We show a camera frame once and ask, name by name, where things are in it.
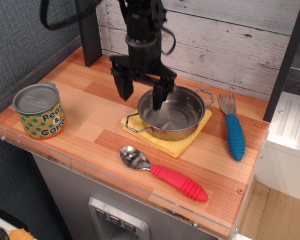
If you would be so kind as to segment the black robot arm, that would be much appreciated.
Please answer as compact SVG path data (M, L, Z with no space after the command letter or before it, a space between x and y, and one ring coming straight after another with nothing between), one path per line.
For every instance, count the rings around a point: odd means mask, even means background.
M160 0L121 0L119 5L127 29L128 55L109 58L118 94L126 101L134 92L134 81L150 85L152 108L159 110L174 91L177 76L161 61L162 33L172 34L163 26L167 10Z

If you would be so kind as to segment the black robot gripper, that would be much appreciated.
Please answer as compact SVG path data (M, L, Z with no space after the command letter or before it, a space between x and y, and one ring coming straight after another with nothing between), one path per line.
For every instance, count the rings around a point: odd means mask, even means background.
M119 96L127 101L134 92L133 81L154 86L152 91L152 108L159 110L167 100L168 94L174 92L176 73L161 62L162 38L137 40L126 37L128 55L113 55L111 73Z

